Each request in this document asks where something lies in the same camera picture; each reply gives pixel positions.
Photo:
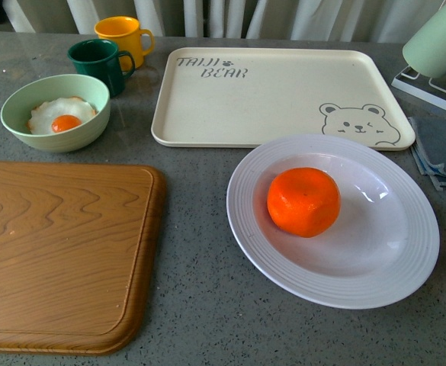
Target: green mug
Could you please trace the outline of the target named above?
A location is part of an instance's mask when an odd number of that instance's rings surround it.
[[[406,43],[403,55],[424,76],[446,75],[446,3]]]
[[[124,80],[132,76],[135,69],[134,58],[128,51],[119,51],[112,40],[84,40],[69,48],[68,56],[77,73],[94,76],[109,88],[111,97],[124,90]],[[121,71],[119,58],[129,57],[131,68]]]

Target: gray countertop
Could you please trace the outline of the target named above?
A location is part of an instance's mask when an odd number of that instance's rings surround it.
[[[0,110],[21,86],[74,73],[66,51],[92,37],[0,33]],[[146,164],[168,184],[146,313],[133,341],[109,356],[0,355],[0,365],[446,365],[446,190],[436,191],[419,174],[408,149],[383,153],[418,183],[438,218],[438,263],[414,294],[387,307],[340,310],[286,292],[245,257],[226,217],[229,179],[250,149],[171,148],[150,133],[166,60],[181,47],[359,50],[389,84],[406,65],[394,44],[157,38],[146,64],[112,99],[110,123],[90,146],[66,154],[36,151],[0,121],[0,160]],[[443,110],[392,90],[407,116],[446,118]]]

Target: folded cloth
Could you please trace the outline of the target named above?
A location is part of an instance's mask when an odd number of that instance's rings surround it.
[[[416,132],[412,156],[423,175],[428,175],[438,191],[446,187],[446,120],[434,117],[410,117]]]

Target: wooden cutting board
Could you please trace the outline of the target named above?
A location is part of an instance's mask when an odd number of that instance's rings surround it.
[[[143,319],[164,200],[149,166],[0,162],[0,352],[125,346]]]

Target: egg white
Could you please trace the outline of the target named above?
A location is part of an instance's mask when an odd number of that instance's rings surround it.
[[[27,128],[33,135],[52,135],[55,133],[52,130],[52,122],[64,114],[76,116],[84,124],[95,116],[96,111],[79,97],[45,101],[31,111],[31,119],[27,122]]]

